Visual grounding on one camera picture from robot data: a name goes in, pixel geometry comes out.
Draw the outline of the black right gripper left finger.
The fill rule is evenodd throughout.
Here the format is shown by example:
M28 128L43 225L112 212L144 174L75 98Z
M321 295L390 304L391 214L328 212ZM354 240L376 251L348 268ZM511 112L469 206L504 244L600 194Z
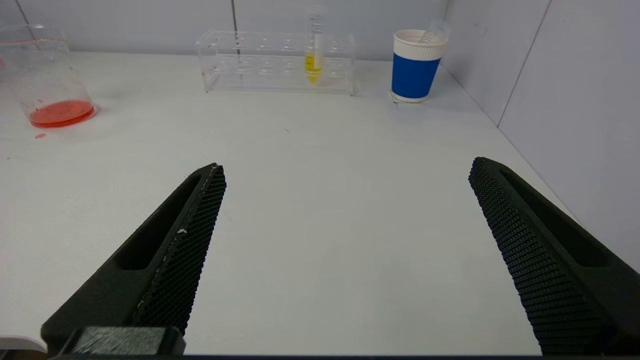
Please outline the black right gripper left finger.
M85 327L185 334L226 188L221 164L190 174L41 326L47 349Z

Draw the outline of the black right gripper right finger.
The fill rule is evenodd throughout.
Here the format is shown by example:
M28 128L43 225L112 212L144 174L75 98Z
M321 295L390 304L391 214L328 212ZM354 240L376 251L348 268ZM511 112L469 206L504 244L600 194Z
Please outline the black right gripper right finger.
M504 164L473 160L471 189L545 356L637 356L640 276Z

